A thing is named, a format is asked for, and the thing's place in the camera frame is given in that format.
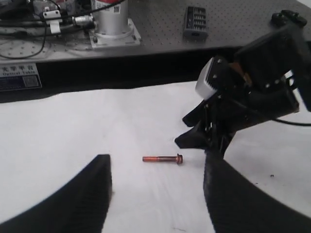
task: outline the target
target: copper bolt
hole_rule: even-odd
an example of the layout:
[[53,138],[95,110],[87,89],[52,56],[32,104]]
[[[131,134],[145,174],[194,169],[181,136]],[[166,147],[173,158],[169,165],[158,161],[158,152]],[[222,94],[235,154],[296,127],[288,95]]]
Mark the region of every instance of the copper bolt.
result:
[[183,163],[183,156],[181,154],[177,154],[177,156],[143,156],[143,162],[175,162],[177,164]]

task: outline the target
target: bolt thread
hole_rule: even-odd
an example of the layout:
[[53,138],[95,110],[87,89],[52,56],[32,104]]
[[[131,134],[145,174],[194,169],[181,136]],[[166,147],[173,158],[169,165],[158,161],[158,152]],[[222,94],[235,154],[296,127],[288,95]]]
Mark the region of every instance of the bolt thread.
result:
[[152,157],[152,156],[144,156],[142,158],[143,162],[158,162],[159,158],[158,157]]

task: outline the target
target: metal bracket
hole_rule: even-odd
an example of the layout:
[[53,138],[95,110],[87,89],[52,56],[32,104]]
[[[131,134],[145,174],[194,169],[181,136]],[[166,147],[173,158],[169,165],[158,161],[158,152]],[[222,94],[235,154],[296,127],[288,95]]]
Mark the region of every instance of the metal bracket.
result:
[[[43,17],[45,19],[48,18],[57,18],[60,17],[60,12],[58,10],[55,11],[46,11],[43,13]],[[50,25],[51,33],[60,33],[59,23],[62,22],[62,19],[55,19],[55,20],[47,20],[47,24]]]

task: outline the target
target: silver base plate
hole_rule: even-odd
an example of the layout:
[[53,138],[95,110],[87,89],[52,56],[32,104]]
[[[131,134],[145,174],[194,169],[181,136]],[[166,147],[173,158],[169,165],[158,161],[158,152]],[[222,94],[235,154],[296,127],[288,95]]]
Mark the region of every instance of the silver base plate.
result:
[[132,29],[131,33],[126,37],[117,39],[105,38],[103,36],[97,35],[94,31],[91,31],[89,35],[92,48],[102,49],[140,45],[141,36],[130,18],[128,19],[128,26]]

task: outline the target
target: electronic component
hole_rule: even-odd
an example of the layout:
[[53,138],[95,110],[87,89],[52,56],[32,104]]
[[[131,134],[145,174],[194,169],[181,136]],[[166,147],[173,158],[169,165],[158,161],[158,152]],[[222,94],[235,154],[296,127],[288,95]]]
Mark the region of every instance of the electronic component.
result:
[[206,39],[207,16],[205,8],[194,6],[186,8],[183,36],[187,39]]

